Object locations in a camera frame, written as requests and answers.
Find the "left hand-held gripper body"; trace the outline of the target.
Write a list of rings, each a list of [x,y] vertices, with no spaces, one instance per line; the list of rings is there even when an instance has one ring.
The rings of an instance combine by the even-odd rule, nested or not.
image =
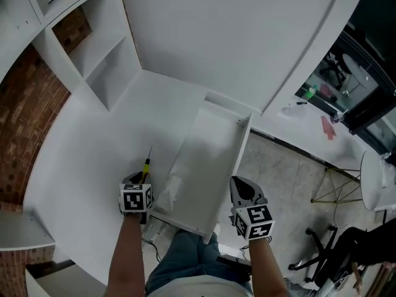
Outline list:
[[[151,184],[120,184],[119,209],[122,214],[139,213],[145,225],[154,204]]]

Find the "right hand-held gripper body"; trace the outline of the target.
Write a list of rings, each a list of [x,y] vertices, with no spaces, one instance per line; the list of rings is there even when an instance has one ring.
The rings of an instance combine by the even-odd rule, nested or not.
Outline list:
[[[246,241],[271,236],[275,220],[269,211],[267,198],[259,199],[258,203],[249,201],[248,205],[232,204],[230,219],[238,236]]]

